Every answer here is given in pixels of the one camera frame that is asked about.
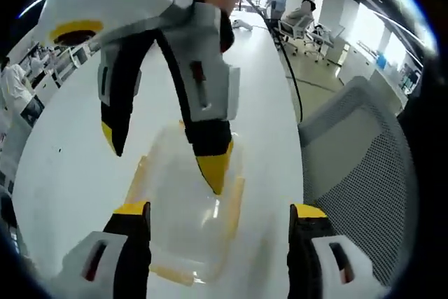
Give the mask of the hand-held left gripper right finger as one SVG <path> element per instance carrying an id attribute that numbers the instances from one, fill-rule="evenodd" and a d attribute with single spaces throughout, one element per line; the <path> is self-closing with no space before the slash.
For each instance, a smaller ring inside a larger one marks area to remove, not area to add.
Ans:
<path id="1" fill-rule="evenodd" d="M 289 298 L 377 298 L 372 261 L 319 208 L 290 206 Z"/>

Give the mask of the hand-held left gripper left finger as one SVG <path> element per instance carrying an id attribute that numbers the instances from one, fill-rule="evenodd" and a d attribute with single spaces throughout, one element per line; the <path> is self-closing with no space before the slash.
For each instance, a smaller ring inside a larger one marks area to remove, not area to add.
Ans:
<path id="1" fill-rule="evenodd" d="M 151 204 L 127 203 L 104 229 L 82 239 L 62 261 L 63 298 L 145 298 L 151 264 Z"/>

